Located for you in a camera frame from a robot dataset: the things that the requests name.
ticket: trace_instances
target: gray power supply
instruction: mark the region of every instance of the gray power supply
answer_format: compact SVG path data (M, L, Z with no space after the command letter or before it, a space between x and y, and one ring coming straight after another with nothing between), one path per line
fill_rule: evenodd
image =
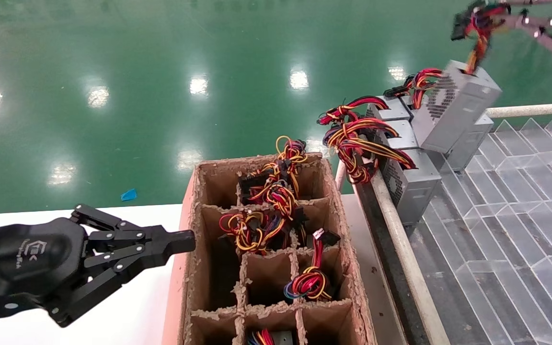
M417 169L403 170L398 161L387 160L382 175L402 224L414 226L421 220L434 188L442 178L423 150L404 152L414 161Z
M493 120L483 114L475 124L473 124L461 137L455 142L453 148L447 153L447 161L454 171L462 171L472 160L472 157L478 151L478 147L483 142L484 137L493 127Z
M408 115L408 111L402 105L401 101L398 98L392 98L390 100L382 96L379 98L385 101L389 109L379 111L379 108L376 106L376 104L370 103L368 104L368 109L366 110L366 116L375 117L383 121L408 120L410 118L410 115Z
M374 141L376 143L388 146L394 150L418 149L419 146L416 143L414 131L412 131L412 126L408 120L393 120L385 122L397 131L399 137L387 139L385 133L377 131L374 136ZM388 159L386 157L379 157L380 171L385 170L387 160Z
M450 61L415 112L412 128L421 148L448 153L455 142L492 106L502 90L479 68L481 77L462 72L466 64Z

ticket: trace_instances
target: ventilation grille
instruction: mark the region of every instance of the ventilation grille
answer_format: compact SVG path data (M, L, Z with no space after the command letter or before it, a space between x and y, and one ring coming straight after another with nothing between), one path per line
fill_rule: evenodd
M385 183L389 189L389 194L391 195L391 200L393 204L397 206L403 194L403 183L399 174L397 173L397 168L395 164L399 164L394 160L388 160L387 166L385 169Z
M445 74L436 82L436 86L429 92L427 110L432 119L440 120L446 109L455 99L457 87L450 75Z

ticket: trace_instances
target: robotic arm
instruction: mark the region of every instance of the robotic arm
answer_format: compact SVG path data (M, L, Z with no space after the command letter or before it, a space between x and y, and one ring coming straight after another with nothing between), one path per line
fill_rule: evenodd
M522 9L519 14L511 14L514 6L532 6L547 4L552 0L512 0L487 3L477 0L465 11L455 16L451 40L459 40L468 37L473 31L478 35L468 72L474 72L488 48L489 38L493 31L505 27L521 29L528 33L535 41L552 52L552 18L540 18L528 16L528 9Z
M191 230L138 227L83 204L70 218L0 227L0 317L42 308L67 327L144 269L194 249Z

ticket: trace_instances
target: metal casing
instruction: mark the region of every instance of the metal casing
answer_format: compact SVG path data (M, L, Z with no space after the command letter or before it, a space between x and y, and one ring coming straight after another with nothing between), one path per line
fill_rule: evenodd
M370 103L368 104L368 109L366 110L366 116L379 118L383 121L408 120L410 118L410 115L408 115L408 111L402 105L399 98L392 98L390 100L385 97L380 98L385 101L389 109L379 111L379 108L376 106L376 104Z
M464 63L450 61L427 100L416 111L412 128L419 146L448 153L484 110L492 106L502 90L480 69L477 77L464 74Z
M410 150L417 149L419 146L416 143L416 138L414 137L414 131L412 131L412 126L408 120L393 120L386 121L393 129L399 134L399 138L390 138L387 139L385 133L377 131L374 136L374 141L388 146L395 150ZM385 157L379 157L379 169L380 171L385 170L386 161L388 159Z
M470 163L472 157L478 151L484 137L492 128L493 120L483 114L468 131L461 135L447 154L447 161L454 171L466 169L467 164Z
M423 150L404 152L412 158L417 169L403 170L399 162L388 160L382 174L402 224L410 226L421 220L442 178Z
M409 150L417 149L419 147L418 142L416 142L416 137L414 136L414 131L412 130L412 125L408 120L393 120L385 121L399 134L398 138L389 138L387 139L387 145L396 150Z

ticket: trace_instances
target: wire harness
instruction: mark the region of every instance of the wire harness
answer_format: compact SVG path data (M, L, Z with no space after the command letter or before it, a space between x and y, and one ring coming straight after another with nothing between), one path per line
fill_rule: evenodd
M331 124L322 142L337 152L353 184L370 182L379 168L379 157L397 160L406 169L416 168L412 159L403 151L375 142L377 131L384 132L389 138L399 137L399 134L384 121L361 116L353 111L354 108L368 103L376 104L379 110L389 109L381 98L363 96L328 110L317 121L322 125Z
M316 230L313 233L312 241L314 253L312 255L311 265L304 269L301 275L293 278L285 285L283 290L288 299L307 298L310 300L331 301L332 295L328 293L329 279L321 271L323 241L332 241L335 244L340 238L336 234L329 233L324 229Z
M243 253L265 255L285 249L290 243L289 226L279 214L268 216L251 211L224 214L218 225Z
M390 88L383 93L386 97L412 97L412 109L419 109L423 102L423 96L427 90L436 85L435 78L442 77L442 71L438 68L425 68L417 74L408 76L400 87Z
M247 345L274 345L274 339L268 330L249 332L247 339Z
M506 21L500 15L510 15L511 8L507 2L487 4L483 0L473 2L466 11L455 17L451 40L476 36L474 48L468 57L466 74L475 74L489 50L491 36L498 29L504 28Z

